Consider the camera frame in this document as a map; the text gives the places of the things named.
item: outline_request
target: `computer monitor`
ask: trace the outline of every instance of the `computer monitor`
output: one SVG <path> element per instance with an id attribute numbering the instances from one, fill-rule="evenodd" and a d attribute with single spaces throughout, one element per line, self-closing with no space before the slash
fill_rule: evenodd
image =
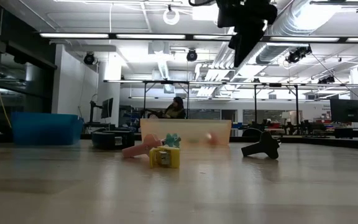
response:
<path id="1" fill-rule="evenodd" d="M 102 118 L 110 118 L 111 117 L 111 111 L 112 111 L 112 98 L 103 101 L 102 105 Z"/>
<path id="2" fill-rule="evenodd" d="M 330 99 L 331 121 L 358 122 L 358 100 Z"/>

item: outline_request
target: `teal toy figure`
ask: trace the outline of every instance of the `teal toy figure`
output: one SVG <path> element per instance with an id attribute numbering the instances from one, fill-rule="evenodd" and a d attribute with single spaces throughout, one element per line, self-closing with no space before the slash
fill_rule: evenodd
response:
<path id="1" fill-rule="evenodd" d="M 167 134 L 167 137 L 165 138 L 165 144 L 169 147 L 180 147 L 180 137 L 177 134 Z"/>

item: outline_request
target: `blue plastic bin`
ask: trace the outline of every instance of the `blue plastic bin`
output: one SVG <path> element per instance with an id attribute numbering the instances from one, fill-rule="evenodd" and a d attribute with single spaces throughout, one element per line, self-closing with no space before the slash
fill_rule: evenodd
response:
<path id="1" fill-rule="evenodd" d="M 11 114 L 13 139 L 17 145 L 68 146 L 81 137 L 83 120 L 72 114 Z"/>

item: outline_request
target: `person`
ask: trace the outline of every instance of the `person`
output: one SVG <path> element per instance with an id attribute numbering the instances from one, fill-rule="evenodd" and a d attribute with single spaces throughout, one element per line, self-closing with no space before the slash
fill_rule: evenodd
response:
<path id="1" fill-rule="evenodd" d="M 186 112 L 183 106 L 183 99 L 179 96 L 175 97 L 172 104 L 165 110 L 163 118 L 185 119 Z"/>

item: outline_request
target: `translucent plastic bin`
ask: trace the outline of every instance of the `translucent plastic bin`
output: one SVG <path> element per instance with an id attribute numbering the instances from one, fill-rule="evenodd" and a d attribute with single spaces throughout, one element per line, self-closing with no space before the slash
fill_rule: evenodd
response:
<path id="1" fill-rule="evenodd" d="M 83 120 L 77 115 L 16 112 L 11 119 L 17 145 L 67 146 L 81 138 Z"/>
<path id="2" fill-rule="evenodd" d="M 231 121 L 204 119 L 141 119 L 142 139 L 156 134 L 165 139 L 168 133 L 177 133 L 181 144 L 208 144 L 214 138 L 215 145 L 227 146 L 230 140 Z"/>

